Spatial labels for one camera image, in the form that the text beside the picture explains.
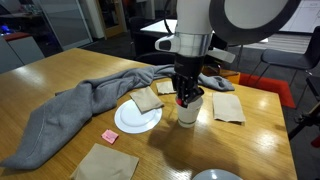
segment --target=small pink object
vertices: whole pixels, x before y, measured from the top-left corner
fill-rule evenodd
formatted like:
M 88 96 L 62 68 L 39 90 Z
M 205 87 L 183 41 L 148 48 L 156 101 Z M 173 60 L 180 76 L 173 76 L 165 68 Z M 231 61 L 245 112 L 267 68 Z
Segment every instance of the small pink object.
M 118 136 L 119 136 L 119 135 L 118 135 L 117 133 L 111 131 L 110 129 L 107 129 L 107 130 L 101 135 L 101 137 L 102 137 L 104 140 L 108 141 L 110 144 L 113 144 L 113 143 L 116 141 L 116 139 L 118 138 Z

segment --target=floor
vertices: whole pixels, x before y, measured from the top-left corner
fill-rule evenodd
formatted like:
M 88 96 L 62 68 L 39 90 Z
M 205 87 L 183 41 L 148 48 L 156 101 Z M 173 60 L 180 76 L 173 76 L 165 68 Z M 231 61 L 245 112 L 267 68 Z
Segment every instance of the floor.
M 269 42 L 267 44 L 252 44 L 245 46 L 242 53 L 239 70 L 244 73 L 251 73 L 260 61 L 260 56 L 265 48 L 303 53 L 307 48 L 309 39 L 310 36 L 276 34 L 269 38 Z M 133 59 L 134 52 L 133 49 L 131 49 L 130 42 L 131 39 L 129 33 L 124 33 L 108 40 L 97 41 L 93 44 L 83 47 L 83 49 L 127 59 Z M 229 48 L 229 51 L 233 53 L 238 53 L 238 50 L 238 47 Z M 231 68 L 235 69 L 236 63 L 233 63 Z M 259 75 L 264 68 L 265 66 L 261 65 L 255 74 Z M 319 65 L 312 70 L 312 73 L 320 76 Z M 272 67 L 269 68 L 268 72 L 265 74 L 265 77 L 286 80 L 290 82 L 293 74 L 293 70 Z M 295 102 L 298 101 L 303 91 L 305 78 L 305 73 L 298 73 L 291 86 L 291 92 Z M 310 89 L 307 89 L 297 110 L 282 107 L 287 130 L 291 131 L 294 129 L 297 125 L 294 119 L 302 112 L 308 112 L 313 106 L 315 106 L 315 104 L 316 100 L 313 94 L 311 93 Z M 320 178 L 320 149 L 314 148 L 310 145 L 310 142 L 319 135 L 319 127 L 306 127 L 290 142 L 298 179 L 314 180 Z

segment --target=brown paper napkin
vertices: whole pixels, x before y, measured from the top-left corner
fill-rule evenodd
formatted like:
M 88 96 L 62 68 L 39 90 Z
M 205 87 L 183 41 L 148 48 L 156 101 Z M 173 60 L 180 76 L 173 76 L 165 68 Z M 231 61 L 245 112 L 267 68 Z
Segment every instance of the brown paper napkin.
M 223 121 L 244 122 L 246 118 L 242 112 L 240 100 L 233 94 L 213 93 L 214 119 Z
M 157 89 L 158 89 L 158 94 L 171 94 L 171 93 L 176 93 L 175 90 L 173 90 L 172 82 L 171 81 L 166 81 L 162 83 L 156 83 Z
M 74 180 L 131 179 L 138 161 L 139 159 L 134 156 L 94 144 L 70 178 Z
M 130 96 L 138 106 L 141 113 L 147 112 L 151 109 L 160 108 L 164 105 L 149 86 L 131 93 Z

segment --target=gray cloth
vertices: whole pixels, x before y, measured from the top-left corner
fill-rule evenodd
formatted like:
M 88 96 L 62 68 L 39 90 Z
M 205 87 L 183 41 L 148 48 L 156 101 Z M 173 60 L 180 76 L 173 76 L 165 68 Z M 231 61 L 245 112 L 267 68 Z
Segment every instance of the gray cloth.
M 92 115 L 117 105 L 117 99 L 154 79 L 173 75 L 173 65 L 129 69 L 100 79 L 84 80 L 58 93 L 31 112 L 16 153 L 0 163 L 14 169 L 36 169 L 63 147 Z M 199 76 L 199 83 L 220 91 L 234 90 L 228 80 Z

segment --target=black cable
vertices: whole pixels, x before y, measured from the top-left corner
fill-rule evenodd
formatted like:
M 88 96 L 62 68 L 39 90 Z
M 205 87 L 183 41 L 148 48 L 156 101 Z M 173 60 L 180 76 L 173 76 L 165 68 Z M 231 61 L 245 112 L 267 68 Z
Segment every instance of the black cable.
M 166 26 L 166 29 L 167 29 L 169 35 L 172 35 L 173 33 L 171 32 L 171 30 L 170 30 L 170 28 L 169 28 L 169 26 L 167 24 L 167 20 L 166 20 L 167 8 L 168 8 L 168 5 L 169 5 L 170 2 L 171 2 L 171 0 L 167 0 L 166 4 L 164 5 L 164 18 L 163 18 L 163 20 L 164 20 L 164 25 Z

